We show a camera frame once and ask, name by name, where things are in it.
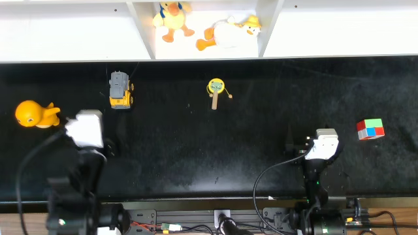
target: black tabletop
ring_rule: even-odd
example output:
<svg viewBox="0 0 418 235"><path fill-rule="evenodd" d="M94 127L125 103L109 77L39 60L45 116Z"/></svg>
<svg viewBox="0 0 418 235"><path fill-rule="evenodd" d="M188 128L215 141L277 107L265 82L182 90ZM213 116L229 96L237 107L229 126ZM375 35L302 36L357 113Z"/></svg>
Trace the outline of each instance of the black tabletop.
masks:
<svg viewBox="0 0 418 235"><path fill-rule="evenodd" d="M130 111L110 107L116 70L133 73ZM206 92L212 78L233 95L221 93L217 110ZM82 109L103 113L104 135L121 151L103 170L103 200L251 196L263 169L288 160L288 126L295 138L336 129L344 150L334 167L343 174L328 181L348 196L417 196L417 90L418 57L0 65L0 201L16 200L18 164L57 130L19 126L24 100L53 102L62 123ZM368 118L381 118L386 136L359 141L356 123ZM24 200L46 200L46 178L64 176L76 159L68 140L48 146L24 172ZM258 189L302 197L301 169L274 169Z"/></svg>

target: green cube face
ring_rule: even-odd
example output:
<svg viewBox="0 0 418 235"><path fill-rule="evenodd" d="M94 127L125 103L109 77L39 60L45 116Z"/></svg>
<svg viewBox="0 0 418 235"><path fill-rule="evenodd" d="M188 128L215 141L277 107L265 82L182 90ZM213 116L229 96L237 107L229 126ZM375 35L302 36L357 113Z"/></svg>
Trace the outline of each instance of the green cube face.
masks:
<svg viewBox="0 0 418 235"><path fill-rule="evenodd" d="M380 118L366 119L364 122L366 123L366 128L383 127L383 123Z"/></svg>

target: yellow duck plush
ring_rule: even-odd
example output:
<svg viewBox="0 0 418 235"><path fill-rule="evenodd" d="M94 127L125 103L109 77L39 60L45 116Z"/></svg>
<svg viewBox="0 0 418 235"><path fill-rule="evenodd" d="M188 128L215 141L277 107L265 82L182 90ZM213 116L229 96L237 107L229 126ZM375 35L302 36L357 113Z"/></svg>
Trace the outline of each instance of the yellow duck plush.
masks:
<svg viewBox="0 0 418 235"><path fill-rule="evenodd" d="M163 36L163 40L166 42L174 41L174 32L177 29L182 29L184 36L190 37L195 32L188 29L185 25L185 14L184 11L190 12L191 6L186 2L160 2L160 11L152 20L152 23L156 27L162 25L169 29L169 33Z"/></svg>
<svg viewBox="0 0 418 235"><path fill-rule="evenodd" d="M43 108L35 101L24 101L17 107L15 115L18 123L24 127L48 128L59 124L59 111L59 108L54 108L53 103Z"/></svg>

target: colorful cube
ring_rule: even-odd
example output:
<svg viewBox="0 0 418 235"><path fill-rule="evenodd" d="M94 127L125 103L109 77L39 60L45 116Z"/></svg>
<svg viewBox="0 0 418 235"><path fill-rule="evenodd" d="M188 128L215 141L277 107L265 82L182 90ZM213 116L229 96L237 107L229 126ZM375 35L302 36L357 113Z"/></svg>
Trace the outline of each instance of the colorful cube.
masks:
<svg viewBox="0 0 418 235"><path fill-rule="evenodd" d="M381 119L366 119L357 124L360 140L375 139L385 136Z"/></svg>

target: toy truck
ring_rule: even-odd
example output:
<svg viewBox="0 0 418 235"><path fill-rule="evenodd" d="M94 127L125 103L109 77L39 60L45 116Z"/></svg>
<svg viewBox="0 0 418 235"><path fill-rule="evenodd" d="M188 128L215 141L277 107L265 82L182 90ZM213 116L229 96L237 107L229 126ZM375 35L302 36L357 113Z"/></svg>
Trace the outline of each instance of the toy truck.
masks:
<svg viewBox="0 0 418 235"><path fill-rule="evenodd" d="M129 81L128 74L113 72L110 75L110 105L115 109L128 109L133 104L132 92L134 85Z"/></svg>

